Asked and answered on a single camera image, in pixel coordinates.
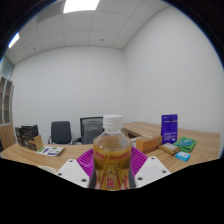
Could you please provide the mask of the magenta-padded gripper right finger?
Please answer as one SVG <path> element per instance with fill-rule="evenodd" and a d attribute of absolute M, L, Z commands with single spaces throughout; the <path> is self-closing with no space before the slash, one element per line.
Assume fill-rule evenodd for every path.
<path fill-rule="evenodd" d="M 132 148 L 129 166 L 129 185 L 131 189 L 140 188 L 167 175 L 170 171 L 156 156 L 146 156 L 136 148 Z"/>

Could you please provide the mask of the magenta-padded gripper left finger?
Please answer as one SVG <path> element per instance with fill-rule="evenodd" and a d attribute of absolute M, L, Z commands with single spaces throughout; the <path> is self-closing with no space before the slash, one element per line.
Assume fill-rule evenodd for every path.
<path fill-rule="evenodd" d="M 57 176 L 83 188 L 94 189 L 96 173 L 93 150 L 86 151 L 77 159 L 68 159 L 57 171 Z"/>

